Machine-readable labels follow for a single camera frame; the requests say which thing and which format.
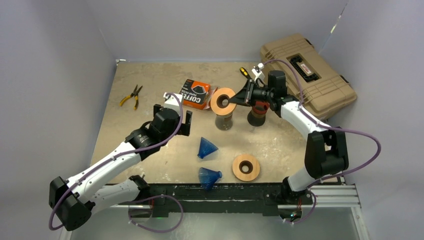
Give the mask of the red black coffee carafe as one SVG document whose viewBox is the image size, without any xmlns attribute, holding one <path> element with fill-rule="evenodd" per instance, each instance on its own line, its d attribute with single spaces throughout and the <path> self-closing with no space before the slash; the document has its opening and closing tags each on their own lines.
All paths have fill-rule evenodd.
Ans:
<svg viewBox="0 0 424 240">
<path fill-rule="evenodd" d="M 247 121 L 251 126 L 260 127 L 266 121 L 266 113 L 269 109 L 269 103 L 257 101 L 247 115 Z"/>
</svg>

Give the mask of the grey glass carafe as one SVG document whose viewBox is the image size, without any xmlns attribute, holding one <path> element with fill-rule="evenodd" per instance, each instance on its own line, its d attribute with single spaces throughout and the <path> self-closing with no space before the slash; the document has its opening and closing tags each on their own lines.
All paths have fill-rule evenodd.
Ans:
<svg viewBox="0 0 424 240">
<path fill-rule="evenodd" d="M 222 131 L 227 131 L 233 126 L 233 113 L 226 115 L 216 115 L 215 126 Z"/>
</svg>

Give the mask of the orange coffee filter box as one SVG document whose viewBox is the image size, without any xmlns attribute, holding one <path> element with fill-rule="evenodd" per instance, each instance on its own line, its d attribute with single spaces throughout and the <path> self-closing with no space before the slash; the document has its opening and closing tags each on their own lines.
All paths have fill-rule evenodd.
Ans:
<svg viewBox="0 0 424 240">
<path fill-rule="evenodd" d="M 218 89 L 217 86 L 201 81 L 187 79 L 180 89 L 182 103 L 198 110 L 209 110 L 211 99 Z"/>
</svg>

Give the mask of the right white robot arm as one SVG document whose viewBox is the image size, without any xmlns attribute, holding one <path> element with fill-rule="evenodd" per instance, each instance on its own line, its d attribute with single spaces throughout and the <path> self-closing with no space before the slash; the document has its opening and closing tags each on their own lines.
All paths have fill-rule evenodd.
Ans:
<svg viewBox="0 0 424 240">
<path fill-rule="evenodd" d="M 279 196 L 288 204 L 294 203 L 315 181 L 335 175 L 349 166 L 346 135 L 329 125 L 319 126 L 319 120 L 301 106 L 300 101 L 288 93 L 286 75 L 281 70 L 268 73 L 268 84 L 253 78 L 242 67 L 245 85 L 229 99 L 232 104 L 254 107 L 263 102 L 280 118 L 289 122 L 306 140 L 304 166 L 295 174 L 283 179 Z"/>
</svg>

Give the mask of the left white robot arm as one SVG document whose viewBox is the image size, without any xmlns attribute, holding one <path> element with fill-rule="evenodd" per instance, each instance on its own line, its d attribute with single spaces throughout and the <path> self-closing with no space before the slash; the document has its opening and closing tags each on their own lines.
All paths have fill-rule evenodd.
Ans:
<svg viewBox="0 0 424 240">
<path fill-rule="evenodd" d="M 163 194 L 152 195 L 150 185 L 140 175 L 109 185 L 117 175 L 157 153 L 174 136 L 189 136 L 192 111 L 182 105 L 153 107 L 153 119 L 133 130 L 111 153 L 82 172 L 64 179 L 54 178 L 49 184 L 48 203 L 51 214 L 48 228 L 73 231 L 89 218 L 121 203 L 150 203 Z"/>
</svg>

